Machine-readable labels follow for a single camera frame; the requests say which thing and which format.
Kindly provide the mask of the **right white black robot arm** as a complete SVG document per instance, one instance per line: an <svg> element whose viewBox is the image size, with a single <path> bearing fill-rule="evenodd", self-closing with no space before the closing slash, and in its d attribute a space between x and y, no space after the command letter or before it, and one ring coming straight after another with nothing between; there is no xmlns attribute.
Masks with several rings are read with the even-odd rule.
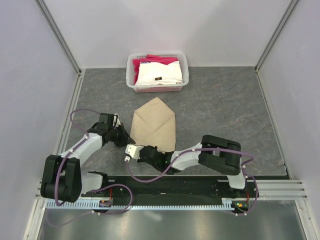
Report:
<svg viewBox="0 0 320 240"><path fill-rule="evenodd" d="M225 138L204 135L196 145L171 152L161 152L156 146L144 146L139 150L137 162L146 163L169 175L201 165L226 175L233 196L240 197L247 191L241 168L241 145Z"/></svg>

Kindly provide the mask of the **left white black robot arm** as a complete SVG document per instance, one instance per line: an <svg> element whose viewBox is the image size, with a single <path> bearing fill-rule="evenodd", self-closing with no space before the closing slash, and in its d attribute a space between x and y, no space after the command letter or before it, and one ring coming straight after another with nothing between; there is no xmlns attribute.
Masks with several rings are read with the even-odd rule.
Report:
<svg viewBox="0 0 320 240"><path fill-rule="evenodd" d="M135 141L127 133L118 115L101 113L98 122L70 149L45 160L40 195L52 199L58 206L74 203L80 196L106 196L110 191L108 175L99 171L82 173L82 165L105 144L122 148Z"/></svg>

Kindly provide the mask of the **beige cloth napkin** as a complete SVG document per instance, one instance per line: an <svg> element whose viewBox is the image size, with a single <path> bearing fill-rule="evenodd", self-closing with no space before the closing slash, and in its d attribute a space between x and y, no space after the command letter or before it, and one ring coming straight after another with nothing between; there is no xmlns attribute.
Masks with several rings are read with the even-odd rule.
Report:
<svg viewBox="0 0 320 240"><path fill-rule="evenodd" d="M176 146L176 114L155 97L134 110L130 136L137 145L172 152Z"/></svg>

